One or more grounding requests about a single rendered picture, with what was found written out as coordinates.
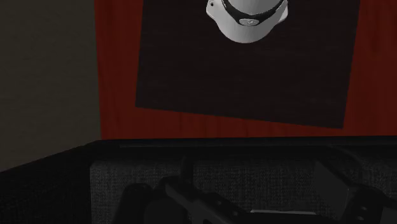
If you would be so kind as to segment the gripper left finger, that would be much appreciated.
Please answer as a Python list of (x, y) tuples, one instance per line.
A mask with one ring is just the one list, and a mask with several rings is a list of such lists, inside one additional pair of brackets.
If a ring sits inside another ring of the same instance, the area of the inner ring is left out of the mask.
[(193, 185), (193, 162), (184, 157), (180, 174), (125, 187), (113, 224), (252, 224), (251, 214), (217, 193)]

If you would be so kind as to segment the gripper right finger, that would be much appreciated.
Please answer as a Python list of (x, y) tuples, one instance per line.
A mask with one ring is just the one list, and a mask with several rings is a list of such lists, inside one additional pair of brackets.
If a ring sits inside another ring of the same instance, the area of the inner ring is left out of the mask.
[(397, 200), (351, 181), (326, 161), (315, 164), (314, 187), (337, 215), (338, 224), (397, 224)]

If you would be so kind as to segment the dark robot stand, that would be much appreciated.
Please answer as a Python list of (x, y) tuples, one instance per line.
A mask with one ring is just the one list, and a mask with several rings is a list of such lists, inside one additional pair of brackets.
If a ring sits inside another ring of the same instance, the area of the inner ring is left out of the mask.
[(136, 106), (341, 128), (360, 0), (289, 0), (263, 39), (236, 43), (206, 0), (144, 0)]

